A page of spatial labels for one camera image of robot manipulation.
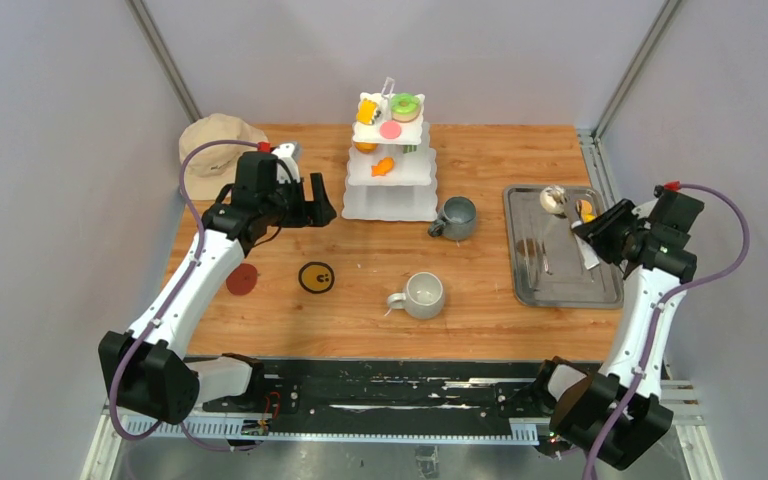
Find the mug handle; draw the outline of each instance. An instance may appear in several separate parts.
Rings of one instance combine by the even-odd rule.
[[[438,218],[437,220],[431,222],[431,226],[428,227],[428,234],[432,237],[439,237],[443,234],[443,228],[445,227],[446,222]]]
[[[393,308],[396,310],[402,310],[405,308],[405,297],[404,293],[394,293],[387,297],[387,308]]]

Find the beige hat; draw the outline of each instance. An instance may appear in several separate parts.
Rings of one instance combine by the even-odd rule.
[[[184,130],[178,140],[178,154],[183,163],[196,147],[213,140],[266,142],[266,135],[237,117],[214,113]],[[187,165],[184,181],[193,200],[214,200],[219,190],[234,183],[237,159],[256,148],[242,145],[217,145],[199,152]]]

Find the red coaster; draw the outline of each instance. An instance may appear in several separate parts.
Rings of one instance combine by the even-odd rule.
[[[399,122],[388,120],[378,127],[378,133],[387,140],[393,140],[399,138],[399,135],[402,134],[402,126],[399,125]]]
[[[245,295],[257,285],[257,268],[250,263],[237,267],[225,280],[225,286],[231,295]]]

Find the yellow toy food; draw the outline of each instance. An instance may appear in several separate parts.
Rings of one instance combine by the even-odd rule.
[[[372,166],[372,176],[381,177],[387,175],[395,166],[396,162],[393,160],[393,157],[384,157],[377,165]]]
[[[360,153],[372,153],[375,151],[376,148],[378,148],[377,143],[365,143],[365,142],[354,142],[355,148],[357,148],[358,152]]]
[[[360,101],[358,108],[357,121],[364,125],[372,125],[381,116],[381,108],[377,103],[364,98]]]
[[[587,223],[596,218],[596,214],[593,212],[593,205],[591,205],[588,201],[579,200],[576,202],[576,210],[578,211],[578,215],[581,217],[582,223]]]

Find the robotic arm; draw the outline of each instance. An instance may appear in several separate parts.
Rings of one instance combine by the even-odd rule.
[[[617,469],[631,465],[670,428],[673,413],[659,404],[660,368],[673,315],[686,292],[659,304],[666,292],[690,282],[696,273],[696,256],[684,247],[704,204],[661,186],[655,196],[657,200],[640,207],[622,200],[573,228],[602,260],[625,265],[623,319],[598,372],[580,371],[555,357],[544,362],[531,390],[553,410],[552,430],[590,451],[614,407],[642,374],[627,415],[620,415],[599,449],[598,457]],[[650,335],[658,308],[660,318]]]
[[[234,354],[185,363],[193,331],[225,279],[263,237],[268,226],[323,227],[337,214],[328,201],[322,175],[311,174],[313,200],[304,197],[298,158],[301,148],[284,143],[272,149],[246,152],[237,161],[233,184],[222,188],[204,213],[204,244],[195,269],[174,296],[162,323],[137,348],[119,386],[117,405],[143,415],[178,424],[193,407],[224,396],[260,398],[263,366]],[[224,203],[228,194],[230,203]],[[108,391],[125,352],[137,332],[145,330],[178,280],[190,268],[198,248],[198,234],[189,255],[169,283],[124,334],[108,332],[98,346]]]

